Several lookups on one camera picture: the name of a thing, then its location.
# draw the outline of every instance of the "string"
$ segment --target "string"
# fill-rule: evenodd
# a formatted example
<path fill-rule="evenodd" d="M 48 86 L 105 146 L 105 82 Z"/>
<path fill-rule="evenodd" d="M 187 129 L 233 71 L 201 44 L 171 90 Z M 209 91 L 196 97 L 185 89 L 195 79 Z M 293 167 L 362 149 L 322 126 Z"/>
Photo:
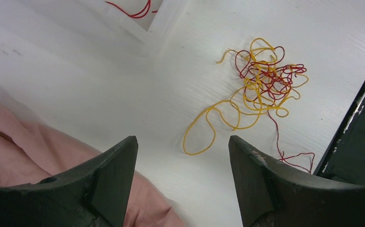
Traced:
<path fill-rule="evenodd" d="M 256 42 L 262 42 L 265 47 L 255 48 L 254 44 Z M 263 38 L 257 38 L 252 41 L 250 44 L 249 50 L 241 50 L 236 51 L 233 49 L 227 50 L 222 59 L 217 63 L 223 63 L 226 55 L 230 52 L 235 53 L 235 69 L 237 70 L 239 77 L 243 80 L 244 86 L 239 88 L 237 91 L 233 93 L 230 99 L 222 100 L 206 109 L 204 109 L 197 118 L 190 124 L 187 131 L 184 135 L 183 140 L 183 149 L 187 155 L 199 155 L 212 147 L 216 139 L 216 130 L 208 118 L 208 115 L 211 111 L 216 111 L 220 116 L 221 120 L 232 130 L 244 130 L 253 127 L 259 121 L 262 115 L 267 114 L 273 122 L 276 124 L 277 129 L 277 150 L 280 155 L 280 161 L 285 162 L 291 166 L 295 166 L 301 168 L 308 173 L 312 172 L 313 161 L 315 158 L 314 153 L 301 153 L 296 156 L 285 157 L 284 152 L 281 152 L 278 146 L 279 140 L 279 131 L 278 124 L 272 116 L 270 115 L 270 111 L 275 111 L 276 116 L 284 118 L 289 115 L 288 109 L 282 107 L 282 105 L 289 99 L 298 100 L 301 98 L 300 93 L 296 90 L 296 88 L 302 87 L 309 81 L 309 78 L 305 75 L 307 69 L 303 64 L 288 64 L 281 67 L 278 67 L 284 57 L 285 57 L 285 49 L 282 46 L 273 47 Z M 268 55 L 268 60 L 261 59 L 260 56 Z M 294 79 L 302 77 L 304 78 L 304 82 L 299 85 L 294 85 Z M 246 111 L 242 111 L 240 106 L 233 101 L 235 97 L 240 94 L 242 95 L 242 103 L 244 107 L 247 109 Z M 235 109 L 238 114 L 238 120 L 236 123 L 228 122 L 223 113 L 218 108 L 219 105 L 228 103 L 230 106 Z M 186 149 L 186 140 L 188 133 L 192 129 L 192 127 L 198 122 L 198 120 L 205 116 L 207 124 L 213 131 L 213 139 L 211 143 L 203 150 L 196 153 L 189 153 Z M 247 126 L 241 126 L 241 120 L 243 116 L 252 116 L 254 117 L 254 121 L 252 124 Z M 313 155 L 311 161 L 310 169 L 306 169 L 302 166 L 298 166 L 288 162 L 287 160 L 298 157 L 300 155 Z"/>
<path fill-rule="evenodd" d="M 132 14 L 131 15 L 131 14 L 127 13 L 125 10 L 123 10 L 121 7 L 119 7 L 118 5 L 116 5 L 116 4 L 112 3 L 112 2 L 105 1 L 105 3 L 110 4 L 110 5 L 114 6 L 114 7 L 116 7 L 121 12 L 125 13 L 127 16 L 129 16 L 131 18 L 134 18 L 134 19 L 140 19 L 140 18 L 145 17 L 149 13 L 150 6 L 151 6 L 151 0 L 148 0 L 147 3 L 146 3 L 146 6 L 139 13 L 136 13 L 136 14 Z"/>

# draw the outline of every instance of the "pink cloth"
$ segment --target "pink cloth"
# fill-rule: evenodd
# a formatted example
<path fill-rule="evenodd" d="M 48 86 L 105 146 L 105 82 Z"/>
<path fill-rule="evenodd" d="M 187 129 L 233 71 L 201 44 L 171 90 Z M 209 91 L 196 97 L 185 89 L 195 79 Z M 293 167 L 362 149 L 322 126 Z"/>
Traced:
<path fill-rule="evenodd" d="M 0 104 L 0 187 L 37 183 L 99 154 L 60 131 L 22 122 Z M 124 227 L 183 227 L 162 194 L 135 173 Z"/>

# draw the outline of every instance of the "yellow thread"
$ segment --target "yellow thread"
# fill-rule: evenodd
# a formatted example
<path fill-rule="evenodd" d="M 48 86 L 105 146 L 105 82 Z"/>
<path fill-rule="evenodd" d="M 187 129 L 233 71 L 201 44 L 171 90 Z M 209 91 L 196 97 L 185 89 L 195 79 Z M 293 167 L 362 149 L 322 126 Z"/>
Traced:
<path fill-rule="evenodd" d="M 259 48 L 253 48 L 253 45 L 256 41 L 262 41 L 266 47 L 259 47 Z M 259 60 L 257 59 L 257 57 L 265 52 L 265 51 L 271 51 L 271 55 L 270 55 L 270 61 L 265 61 L 265 60 Z M 291 64 L 288 66 L 288 69 L 296 76 L 300 76 L 300 77 L 304 77 L 306 80 L 305 82 L 301 83 L 300 85 L 297 86 L 291 86 L 290 90 L 287 91 L 280 91 L 280 93 L 282 95 L 284 95 L 284 98 L 279 101 L 279 103 L 276 103 L 272 98 L 266 97 L 265 95 L 262 94 L 261 90 L 265 90 L 266 89 L 266 85 L 271 82 L 271 78 L 270 77 L 260 77 L 261 75 L 261 71 L 265 71 L 267 70 L 268 72 L 272 72 L 274 73 L 274 75 L 277 75 L 277 77 L 280 77 L 282 74 L 280 74 L 280 76 L 277 73 L 277 69 L 278 67 L 276 66 L 277 62 L 279 61 L 278 59 L 278 55 L 276 53 L 276 48 L 273 47 L 271 44 L 269 44 L 269 42 L 267 42 L 265 39 L 263 38 L 257 38 L 254 39 L 252 41 L 252 43 L 250 44 L 250 50 L 249 51 L 244 51 L 246 53 L 249 53 L 247 56 L 244 56 L 243 54 L 241 54 L 239 51 L 233 50 L 233 49 L 229 49 L 227 50 L 220 61 L 217 61 L 217 64 L 223 63 L 226 55 L 230 52 L 234 52 L 236 54 L 239 54 L 239 56 L 247 63 L 246 66 L 248 66 L 248 64 L 250 64 L 251 62 L 253 62 L 253 70 L 256 71 L 256 73 L 251 73 L 249 72 L 248 75 L 252 75 L 253 78 L 249 79 L 249 78 L 244 78 L 243 82 L 244 82 L 244 86 L 239 88 L 238 90 L 236 90 L 233 95 L 230 97 L 230 99 L 228 100 L 222 100 L 220 102 L 215 103 L 214 105 L 204 109 L 196 118 L 195 120 L 190 124 L 190 126 L 188 127 L 187 131 L 185 132 L 184 135 L 184 140 L 183 140 L 183 149 L 184 152 L 187 155 L 199 155 L 205 151 L 207 151 L 208 149 L 210 149 L 212 147 L 212 145 L 214 144 L 214 141 L 216 139 L 216 129 L 214 128 L 213 124 L 210 122 L 208 115 L 211 111 L 216 111 L 221 120 L 228 125 L 230 128 L 232 128 L 232 130 L 244 130 L 244 129 L 248 129 L 253 127 L 254 125 L 256 125 L 256 123 L 259 121 L 259 118 L 261 115 L 265 115 L 267 114 L 270 110 L 275 110 L 276 111 L 276 115 L 279 117 L 287 117 L 289 115 L 289 111 L 288 109 L 282 107 L 282 105 L 289 99 L 295 99 L 298 100 L 301 98 L 301 95 L 299 94 L 299 92 L 297 90 L 295 90 L 295 88 L 299 88 L 301 86 L 303 86 L 304 84 L 306 84 L 309 81 L 308 76 L 301 74 L 301 73 L 295 73 L 293 70 L 293 67 L 296 67 L 297 65 Z M 270 88 L 271 91 L 278 93 L 278 91 L 276 90 L 275 87 Z M 254 91 L 255 97 L 253 99 L 250 99 L 249 97 L 247 97 L 247 92 L 250 91 Z M 293 91 L 294 93 L 297 94 L 297 96 L 291 96 L 290 93 L 291 91 Z M 235 98 L 235 96 L 237 94 L 239 94 L 240 92 L 242 92 L 242 102 L 244 104 L 244 106 L 250 111 L 250 113 L 247 112 L 243 112 L 239 105 L 233 101 L 233 99 Z M 224 103 L 229 103 L 238 113 L 238 120 L 236 124 L 232 124 L 230 122 L 228 122 L 225 117 L 223 116 L 223 113 L 220 111 L 219 108 L 217 108 L 217 106 L 219 106 L 220 104 L 224 104 Z M 285 114 L 279 114 L 279 111 L 284 111 Z M 187 152 L 186 149 L 186 141 L 187 141 L 187 136 L 188 133 L 190 132 L 190 130 L 192 129 L 192 127 L 198 122 L 198 120 L 205 115 L 205 119 L 207 121 L 207 123 L 209 124 L 210 128 L 213 131 L 213 139 L 211 141 L 211 143 L 209 144 L 209 146 L 207 146 L 205 149 L 196 152 L 196 153 L 189 153 Z M 241 122 L 241 116 L 245 115 L 245 116 L 255 116 L 255 120 L 254 122 L 249 125 L 249 126 L 240 126 L 240 122 Z"/>

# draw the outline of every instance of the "white surface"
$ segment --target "white surface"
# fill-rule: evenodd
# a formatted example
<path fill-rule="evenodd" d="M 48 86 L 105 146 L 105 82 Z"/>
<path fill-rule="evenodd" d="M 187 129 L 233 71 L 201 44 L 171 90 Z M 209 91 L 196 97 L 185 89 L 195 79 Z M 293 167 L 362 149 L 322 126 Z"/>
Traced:
<path fill-rule="evenodd" d="M 136 169 L 188 226 L 242 225 L 227 149 L 231 132 L 217 126 L 214 147 L 199 156 L 185 156 L 181 145 L 197 114 L 239 86 L 230 64 L 214 63 L 226 49 L 260 36 L 284 46 L 287 63 L 306 65 L 311 80 L 300 88 L 302 99 L 288 102 L 291 114 L 278 122 L 283 150 L 313 151 L 317 161 L 365 79 L 365 1 L 192 1 L 156 59 L 116 51 L 114 34 L 92 21 L 91 31 L 105 38 L 0 0 L 0 86 L 47 124 L 102 151 L 136 135 Z M 238 134 L 276 155 L 267 117 Z M 200 149 L 211 136 L 198 125 L 188 147 Z"/>

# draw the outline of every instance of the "pink fabric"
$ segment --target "pink fabric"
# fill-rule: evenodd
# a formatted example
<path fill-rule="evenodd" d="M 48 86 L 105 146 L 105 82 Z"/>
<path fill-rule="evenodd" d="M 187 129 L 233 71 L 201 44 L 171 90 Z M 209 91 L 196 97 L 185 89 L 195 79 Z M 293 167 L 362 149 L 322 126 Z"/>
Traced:
<path fill-rule="evenodd" d="M 60 131 L 22 122 L 0 105 L 0 187 L 37 183 L 99 154 Z M 161 193 L 135 173 L 124 227 L 183 227 Z"/>

